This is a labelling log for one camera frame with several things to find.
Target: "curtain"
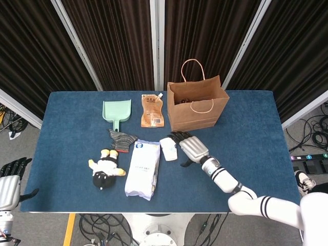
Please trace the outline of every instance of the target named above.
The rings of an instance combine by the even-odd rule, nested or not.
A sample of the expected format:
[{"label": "curtain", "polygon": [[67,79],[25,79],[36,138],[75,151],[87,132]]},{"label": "curtain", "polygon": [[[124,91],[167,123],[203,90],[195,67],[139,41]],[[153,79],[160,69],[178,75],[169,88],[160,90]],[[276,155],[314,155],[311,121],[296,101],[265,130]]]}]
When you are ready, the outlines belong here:
[{"label": "curtain", "polygon": [[154,90],[149,0],[62,0],[104,90]]},{"label": "curtain", "polygon": [[228,85],[271,90],[284,122],[328,90],[327,1],[273,0]]},{"label": "curtain", "polygon": [[0,1],[0,88],[43,118],[53,91],[95,90],[50,1]]},{"label": "curtain", "polygon": [[[224,81],[248,31],[260,0],[166,0],[165,88],[181,82],[182,63],[195,58],[206,78]],[[187,80],[201,80],[195,62],[184,68]]]}]

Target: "blue table mat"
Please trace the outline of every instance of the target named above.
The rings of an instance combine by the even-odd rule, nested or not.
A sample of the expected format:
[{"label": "blue table mat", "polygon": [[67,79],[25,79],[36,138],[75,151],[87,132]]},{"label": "blue table mat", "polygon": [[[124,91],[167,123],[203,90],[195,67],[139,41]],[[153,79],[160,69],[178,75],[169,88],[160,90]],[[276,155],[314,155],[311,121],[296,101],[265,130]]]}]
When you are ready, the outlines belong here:
[{"label": "blue table mat", "polygon": [[[98,161],[112,139],[112,124],[102,117],[103,102],[132,99],[131,116],[120,131],[142,140],[159,141],[170,133],[167,94],[162,92],[163,128],[141,128],[141,95],[153,91],[51,93],[36,146],[26,192],[40,191],[22,203],[24,212],[220,213],[228,211],[225,194],[179,148],[178,160],[166,162],[161,152],[157,187],[151,201],[124,192],[127,177],[99,190],[92,183],[88,160]],[[270,91],[227,91],[230,100],[216,125],[191,131],[237,180],[258,196],[269,195],[299,204],[288,148]],[[119,167],[129,171],[129,153],[120,153]]]}]

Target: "black and white plush toy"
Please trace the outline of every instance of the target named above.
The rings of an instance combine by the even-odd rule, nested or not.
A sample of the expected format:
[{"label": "black and white plush toy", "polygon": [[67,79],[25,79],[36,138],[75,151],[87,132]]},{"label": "black and white plush toy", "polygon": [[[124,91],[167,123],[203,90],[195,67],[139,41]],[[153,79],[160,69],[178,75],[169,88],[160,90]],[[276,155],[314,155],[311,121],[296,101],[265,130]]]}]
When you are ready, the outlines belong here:
[{"label": "black and white plush toy", "polygon": [[97,163],[89,160],[89,167],[93,170],[93,184],[101,190],[114,185],[115,176],[126,175],[123,169],[117,168],[117,157],[117,151],[104,149]]}]

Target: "green dustpan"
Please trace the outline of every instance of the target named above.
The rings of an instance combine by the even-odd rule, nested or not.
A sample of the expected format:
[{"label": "green dustpan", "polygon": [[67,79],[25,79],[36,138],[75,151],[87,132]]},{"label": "green dustpan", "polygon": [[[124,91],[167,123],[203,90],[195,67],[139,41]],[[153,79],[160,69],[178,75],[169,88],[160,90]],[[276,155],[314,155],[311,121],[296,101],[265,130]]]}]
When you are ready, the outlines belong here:
[{"label": "green dustpan", "polygon": [[102,117],[113,123],[113,130],[119,132],[119,122],[130,118],[131,100],[103,101],[102,109]]}]

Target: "white bag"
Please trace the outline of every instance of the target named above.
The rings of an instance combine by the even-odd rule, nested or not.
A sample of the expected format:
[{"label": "white bag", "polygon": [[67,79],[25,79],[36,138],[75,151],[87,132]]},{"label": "white bag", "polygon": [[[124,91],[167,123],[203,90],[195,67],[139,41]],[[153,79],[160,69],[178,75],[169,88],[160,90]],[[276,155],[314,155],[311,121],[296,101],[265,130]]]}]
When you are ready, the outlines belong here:
[{"label": "white bag", "polygon": [[138,139],[134,143],[127,181],[126,196],[141,196],[150,201],[157,183],[160,156],[159,142]]}]

